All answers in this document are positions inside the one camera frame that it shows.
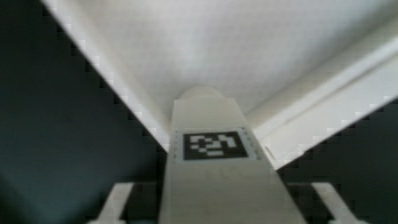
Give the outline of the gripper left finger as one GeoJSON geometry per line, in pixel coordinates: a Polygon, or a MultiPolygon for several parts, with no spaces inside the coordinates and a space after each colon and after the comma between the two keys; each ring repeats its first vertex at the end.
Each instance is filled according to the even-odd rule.
{"type": "Polygon", "coordinates": [[[156,205],[156,183],[117,183],[97,217],[87,224],[156,224],[156,205]]]}

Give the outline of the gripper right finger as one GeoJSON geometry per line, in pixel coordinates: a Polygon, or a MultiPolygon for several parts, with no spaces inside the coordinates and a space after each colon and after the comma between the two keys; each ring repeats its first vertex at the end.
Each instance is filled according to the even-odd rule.
{"type": "Polygon", "coordinates": [[[328,182],[291,183],[289,193],[307,224],[367,224],[357,218],[328,182]]]}

